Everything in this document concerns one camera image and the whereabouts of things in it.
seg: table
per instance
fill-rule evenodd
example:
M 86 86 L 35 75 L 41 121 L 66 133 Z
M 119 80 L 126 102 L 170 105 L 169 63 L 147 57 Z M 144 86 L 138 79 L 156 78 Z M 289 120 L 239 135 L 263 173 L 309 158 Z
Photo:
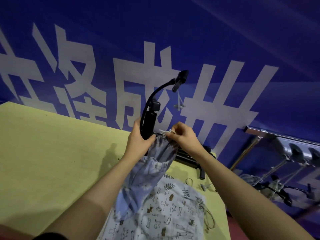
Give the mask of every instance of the table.
M 0 224 L 37 235 L 118 162 L 129 132 L 7 102 L 0 135 Z M 175 161 L 167 173 L 206 197 L 216 227 L 205 238 L 230 239 L 220 196 L 200 188 L 208 177 Z

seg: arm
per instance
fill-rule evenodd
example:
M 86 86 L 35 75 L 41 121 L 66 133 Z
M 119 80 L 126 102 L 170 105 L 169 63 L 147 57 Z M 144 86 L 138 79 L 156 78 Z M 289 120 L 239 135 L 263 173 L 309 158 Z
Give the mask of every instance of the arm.
M 69 240 L 95 240 L 116 200 L 122 184 L 155 140 L 140 135 L 140 119 L 134 122 L 122 159 L 87 192 L 62 213 L 45 232 L 62 234 Z
M 259 191 L 215 160 L 198 141 L 192 128 L 179 122 L 166 133 L 206 169 L 211 182 L 249 239 L 313 239 L 296 221 Z

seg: animal print fabric bag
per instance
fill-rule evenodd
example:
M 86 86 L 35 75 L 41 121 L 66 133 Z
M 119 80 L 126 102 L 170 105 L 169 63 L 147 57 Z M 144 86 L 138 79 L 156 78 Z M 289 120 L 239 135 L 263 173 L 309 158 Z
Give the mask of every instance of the animal print fabric bag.
M 98 240 L 202 239 L 205 198 L 165 174 L 133 217 L 115 221 L 111 210 Z
M 115 202 L 116 221 L 132 217 L 176 157 L 178 144 L 158 136 L 130 171 Z

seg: person's left hand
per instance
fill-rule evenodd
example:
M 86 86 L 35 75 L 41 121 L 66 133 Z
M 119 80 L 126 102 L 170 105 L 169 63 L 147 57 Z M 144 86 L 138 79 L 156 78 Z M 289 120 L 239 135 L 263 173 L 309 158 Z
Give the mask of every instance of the person's left hand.
M 151 144 L 154 142 L 156 135 L 153 134 L 149 139 L 144 140 L 140 134 L 141 117 L 134 121 L 133 129 L 128 137 L 127 147 L 123 157 L 128 157 L 138 161 L 148 151 Z

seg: person's right arm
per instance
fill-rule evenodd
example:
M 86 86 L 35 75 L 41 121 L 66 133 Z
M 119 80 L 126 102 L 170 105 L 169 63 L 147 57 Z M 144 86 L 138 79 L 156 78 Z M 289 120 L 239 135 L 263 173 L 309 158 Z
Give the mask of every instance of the person's right arm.
M 278 206 L 214 159 L 202 147 L 191 127 L 178 122 L 172 130 L 177 134 L 166 133 L 166 136 L 205 168 L 227 209 L 249 239 L 314 239 Z

